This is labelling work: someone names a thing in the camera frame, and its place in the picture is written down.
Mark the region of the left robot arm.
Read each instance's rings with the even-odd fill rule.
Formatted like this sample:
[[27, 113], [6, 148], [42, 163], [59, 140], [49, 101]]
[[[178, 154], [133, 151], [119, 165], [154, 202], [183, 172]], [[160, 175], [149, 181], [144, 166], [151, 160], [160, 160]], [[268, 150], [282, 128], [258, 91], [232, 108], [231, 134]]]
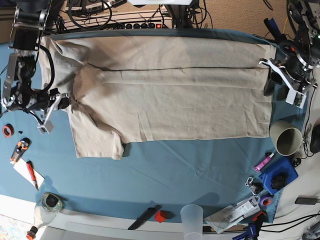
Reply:
[[285, 54], [283, 60], [260, 59], [260, 64], [269, 67], [269, 79], [264, 86], [264, 95], [271, 95], [276, 84], [285, 84], [285, 102], [302, 109], [307, 92], [318, 88], [312, 72], [320, 66], [320, 2], [288, 0], [286, 13], [294, 33], [293, 39], [280, 32], [273, 19], [264, 20], [275, 43]]

